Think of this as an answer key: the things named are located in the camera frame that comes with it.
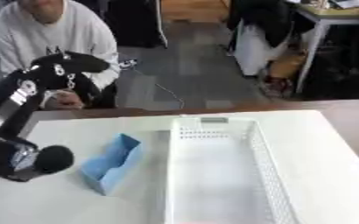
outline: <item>white basket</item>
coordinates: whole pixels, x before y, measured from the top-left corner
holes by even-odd
[[[257,122],[173,122],[165,223],[298,224]]]

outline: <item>table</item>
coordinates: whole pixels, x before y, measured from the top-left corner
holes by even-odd
[[[228,109],[183,109],[176,111],[146,111],[137,108],[40,111],[27,123],[22,135],[27,135],[38,121],[109,118],[122,116],[165,116],[180,114],[213,114],[271,110],[319,110],[359,156],[359,101],[292,101],[268,105],[243,104]]]
[[[276,109],[291,111],[245,112]],[[318,109],[324,116],[314,110],[293,109]],[[232,109],[170,112],[140,109],[38,112],[26,131],[42,120],[139,117],[39,122],[28,139],[40,147],[68,146],[73,149],[75,164],[57,175],[37,178],[25,185],[0,179],[0,223],[14,220],[34,224],[161,223],[157,220],[163,218],[165,210],[155,205],[165,201],[167,182],[162,173],[166,171],[167,156],[162,156],[157,149],[169,152],[168,141],[162,141],[160,136],[148,136],[151,131],[167,134],[173,119],[183,117],[179,114],[256,119],[268,139],[279,177],[301,223],[359,224],[359,158],[330,125],[332,123],[340,131],[359,155],[359,101],[244,104]],[[144,163],[130,173],[114,195],[102,197],[81,185],[78,167],[117,133],[126,133],[147,143],[150,147],[144,149],[149,152],[145,153]]]
[[[322,39],[327,35],[331,25],[359,25],[359,8],[348,10],[318,10],[313,6],[298,4],[297,12],[316,23],[314,35],[308,47],[305,65],[299,75],[297,93],[301,93],[308,72],[312,66],[314,56]]]

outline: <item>person's hand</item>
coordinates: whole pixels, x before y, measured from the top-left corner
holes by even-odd
[[[83,109],[84,103],[75,92],[58,90],[47,100],[45,109]]]

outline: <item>white desk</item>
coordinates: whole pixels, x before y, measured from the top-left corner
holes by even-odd
[[[300,224],[359,224],[359,157],[319,112],[203,116],[249,117],[259,121]],[[155,207],[158,194],[154,186],[159,183],[161,173],[135,167],[136,172],[130,173],[112,195],[103,197],[88,189],[77,171],[82,162],[99,152],[116,133],[143,138],[140,133],[144,131],[170,129],[172,119],[177,117],[38,123],[28,138],[41,147],[51,144],[70,147],[76,156],[75,166],[26,184],[0,180],[0,224],[159,224],[150,218],[159,217],[162,212],[162,208],[151,211],[159,210]],[[156,139],[142,140],[149,145]],[[164,149],[160,145],[144,154],[151,158],[152,152]],[[147,164],[162,163],[159,161],[150,160]]]
[[[317,10],[312,6],[298,4],[297,12],[315,22],[314,35],[308,47],[305,65],[299,75],[297,93],[301,93],[306,77],[312,66],[320,42],[327,35],[331,25],[359,25],[359,8],[349,10]]]

